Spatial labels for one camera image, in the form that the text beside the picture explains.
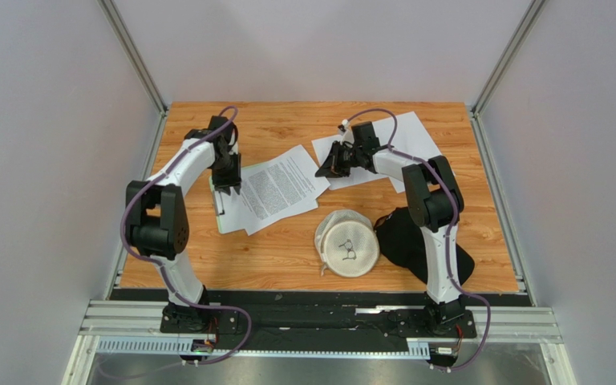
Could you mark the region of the green clipboard folder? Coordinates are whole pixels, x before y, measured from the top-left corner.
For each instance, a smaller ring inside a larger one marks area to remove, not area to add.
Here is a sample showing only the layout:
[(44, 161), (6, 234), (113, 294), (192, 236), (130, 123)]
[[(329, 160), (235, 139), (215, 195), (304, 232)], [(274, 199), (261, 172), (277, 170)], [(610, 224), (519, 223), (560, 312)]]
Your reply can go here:
[(226, 194), (216, 191), (212, 179), (209, 179), (219, 233), (244, 230), (250, 236), (264, 228), (267, 212), (249, 181), (250, 177), (262, 171), (264, 166), (264, 163), (260, 163), (241, 170), (240, 192), (232, 191)]

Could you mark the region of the white paper sheet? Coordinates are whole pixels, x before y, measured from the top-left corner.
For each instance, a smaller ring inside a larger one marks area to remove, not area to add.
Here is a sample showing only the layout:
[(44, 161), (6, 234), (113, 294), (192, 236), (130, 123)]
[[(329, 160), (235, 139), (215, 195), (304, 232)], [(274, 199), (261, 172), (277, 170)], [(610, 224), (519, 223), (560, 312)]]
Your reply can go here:
[[(398, 114), (396, 118), (397, 129), (391, 142), (394, 148), (425, 160), (441, 155), (440, 149), (413, 111)], [(376, 120), (373, 127), (380, 143), (386, 144), (393, 133), (394, 120), (391, 117)]]
[(281, 219), (318, 207), (317, 198), (329, 187), (326, 178), (310, 176), (288, 161), (264, 162), (241, 170), (241, 192), (211, 188), (218, 231), (245, 230), (252, 235)]

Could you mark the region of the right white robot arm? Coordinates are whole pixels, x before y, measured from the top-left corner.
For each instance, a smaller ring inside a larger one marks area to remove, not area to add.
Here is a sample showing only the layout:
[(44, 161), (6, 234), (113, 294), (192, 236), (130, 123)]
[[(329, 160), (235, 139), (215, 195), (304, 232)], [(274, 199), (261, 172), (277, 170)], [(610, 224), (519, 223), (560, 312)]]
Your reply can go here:
[(344, 120), (316, 175), (343, 178), (352, 169), (392, 177), (403, 183), (406, 207), (376, 227), (383, 253), (409, 269), (426, 285), (430, 303), (422, 324), (429, 334), (456, 331), (465, 313), (462, 285), (474, 273), (475, 260), (456, 242), (464, 198), (445, 156), (427, 160), (381, 144), (371, 122)]

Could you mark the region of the printed text paper sheet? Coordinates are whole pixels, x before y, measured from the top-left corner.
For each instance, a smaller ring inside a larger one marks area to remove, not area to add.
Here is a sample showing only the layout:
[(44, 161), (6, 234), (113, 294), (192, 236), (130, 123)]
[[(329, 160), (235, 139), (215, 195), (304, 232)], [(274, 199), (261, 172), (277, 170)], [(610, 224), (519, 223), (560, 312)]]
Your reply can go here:
[(317, 199), (329, 188), (317, 177), (318, 166), (301, 145), (272, 160), (241, 171), (241, 196), (249, 210), (245, 231), (252, 235), (286, 217), (317, 208)]

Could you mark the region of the metal clipboard clip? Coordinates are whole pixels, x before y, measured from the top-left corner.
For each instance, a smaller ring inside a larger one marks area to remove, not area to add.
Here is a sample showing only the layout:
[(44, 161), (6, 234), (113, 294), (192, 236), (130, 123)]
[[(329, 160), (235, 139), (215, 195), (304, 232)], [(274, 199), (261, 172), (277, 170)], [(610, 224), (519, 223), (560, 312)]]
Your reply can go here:
[(213, 194), (213, 205), (214, 205), (216, 216), (220, 217), (222, 215), (225, 215), (226, 194), (221, 199), (218, 199), (217, 197), (215, 197), (214, 191), (212, 191), (212, 194)]

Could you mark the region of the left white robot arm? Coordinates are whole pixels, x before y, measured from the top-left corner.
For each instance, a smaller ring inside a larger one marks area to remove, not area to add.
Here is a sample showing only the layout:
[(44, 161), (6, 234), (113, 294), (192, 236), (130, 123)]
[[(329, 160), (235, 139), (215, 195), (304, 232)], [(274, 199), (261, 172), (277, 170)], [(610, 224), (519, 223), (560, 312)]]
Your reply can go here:
[(204, 333), (213, 327), (217, 308), (210, 305), (187, 254), (184, 198), (205, 170), (211, 171), (216, 192), (231, 196), (241, 191), (238, 137), (233, 118), (214, 115), (207, 128), (188, 132), (159, 172), (126, 188), (121, 241), (133, 257), (153, 264), (166, 285), (168, 303), (160, 327), (165, 333)]

